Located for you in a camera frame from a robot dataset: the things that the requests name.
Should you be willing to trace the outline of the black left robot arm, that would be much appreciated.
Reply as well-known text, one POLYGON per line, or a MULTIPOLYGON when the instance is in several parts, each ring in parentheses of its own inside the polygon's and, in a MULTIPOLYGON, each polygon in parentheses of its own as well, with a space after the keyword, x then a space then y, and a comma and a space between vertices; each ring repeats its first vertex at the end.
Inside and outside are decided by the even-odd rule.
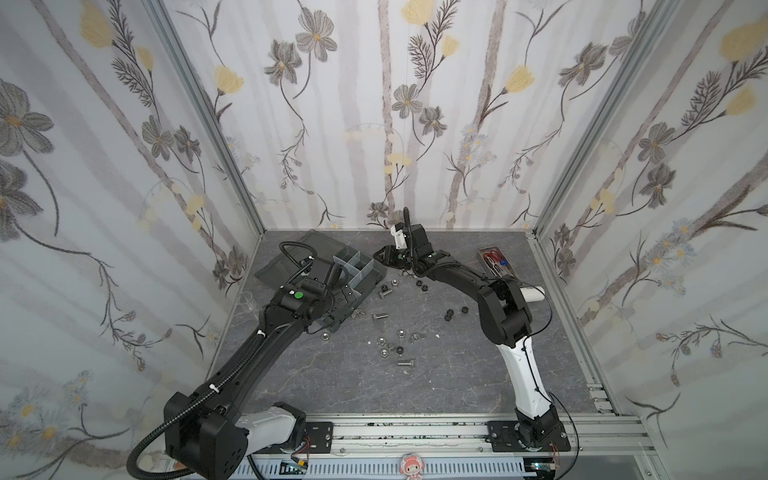
POLYGON ((190 474, 230 478, 247 455, 262 447, 254 428, 238 423, 242 404, 314 322, 355 301, 353 277, 346 262, 322 258, 312 250, 260 310, 256 330, 225 365, 191 394, 177 392, 166 402, 162 424, 128 455, 128 474, 135 479, 178 479, 190 474), (158 438, 182 469, 152 472, 140 467, 140 457, 158 438))

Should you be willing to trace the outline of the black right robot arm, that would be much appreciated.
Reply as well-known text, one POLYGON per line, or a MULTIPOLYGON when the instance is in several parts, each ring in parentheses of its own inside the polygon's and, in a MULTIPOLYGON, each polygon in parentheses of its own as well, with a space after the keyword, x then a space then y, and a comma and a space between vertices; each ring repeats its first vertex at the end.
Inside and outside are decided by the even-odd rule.
POLYGON ((533 338, 542 331, 532 329, 529 304, 545 301, 544 290, 511 275, 486 277, 448 252, 435 250, 423 226, 411 221, 407 208, 403 221, 392 226, 390 233, 394 243, 374 254, 377 261, 451 286, 477 304, 481 331, 498 348, 515 394, 516 420, 489 429, 493 447, 569 451, 570 438, 559 417, 565 408, 546 392, 533 352, 533 338))

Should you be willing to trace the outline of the steel wing nut centre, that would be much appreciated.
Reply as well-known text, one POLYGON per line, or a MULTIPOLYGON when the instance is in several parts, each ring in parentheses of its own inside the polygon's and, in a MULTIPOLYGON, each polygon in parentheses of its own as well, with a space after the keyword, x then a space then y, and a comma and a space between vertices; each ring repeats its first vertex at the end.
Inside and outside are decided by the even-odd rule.
POLYGON ((425 335, 424 333, 420 333, 420 332, 414 332, 414 333, 413 333, 413 334, 410 336, 410 339, 409 339, 409 341, 410 341, 411 343, 413 343, 413 342, 417 342, 417 341, 423 340, 423 339, 425 339, 425 338, 426 338, 426 335, 425 335))

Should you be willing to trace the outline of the grey metal tool tray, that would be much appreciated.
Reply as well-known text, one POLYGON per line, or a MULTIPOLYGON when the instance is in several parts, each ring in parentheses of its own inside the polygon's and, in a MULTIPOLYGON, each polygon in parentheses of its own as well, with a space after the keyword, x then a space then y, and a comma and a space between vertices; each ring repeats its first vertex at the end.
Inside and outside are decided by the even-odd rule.
POLYGON ((505 277, 517 279, 514 268, 504 253, 496 246, 484 247, 478 250, 478 257, 485 270, 494 277, 505 277))

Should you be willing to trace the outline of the white plastic bottle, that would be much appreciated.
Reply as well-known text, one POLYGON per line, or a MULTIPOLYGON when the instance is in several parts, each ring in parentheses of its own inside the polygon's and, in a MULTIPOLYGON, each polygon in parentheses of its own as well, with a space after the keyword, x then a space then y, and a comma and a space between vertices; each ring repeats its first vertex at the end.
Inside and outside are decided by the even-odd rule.
POLYGON ((546 300, 546 294, 536 287, 522 287, 521 294, 527 303, 538 303, 546 300))

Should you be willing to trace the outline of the pink doll figure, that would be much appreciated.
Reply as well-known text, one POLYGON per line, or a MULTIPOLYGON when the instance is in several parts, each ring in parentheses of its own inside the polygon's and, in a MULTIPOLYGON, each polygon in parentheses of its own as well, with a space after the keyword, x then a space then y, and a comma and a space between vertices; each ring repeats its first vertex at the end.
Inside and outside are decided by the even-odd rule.
POLYGON ((406 480, 422 480, 425 470, 423 459, 415 454, 406 454, 400 462, 400 473, 406 480))

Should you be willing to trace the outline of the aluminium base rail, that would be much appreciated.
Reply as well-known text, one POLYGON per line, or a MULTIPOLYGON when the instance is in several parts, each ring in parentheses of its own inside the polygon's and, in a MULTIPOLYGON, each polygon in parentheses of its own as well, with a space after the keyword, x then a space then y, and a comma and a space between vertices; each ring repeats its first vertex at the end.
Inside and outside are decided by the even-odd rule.
POLYGON ((567 414, 554 439, 518 446, 511 414, 311 415, 312 452, 301 468, 287 454, 257 454, 237 469, 248 479, 402 479, 408 454, 426 479, 666 479, 640 419, 567 414))

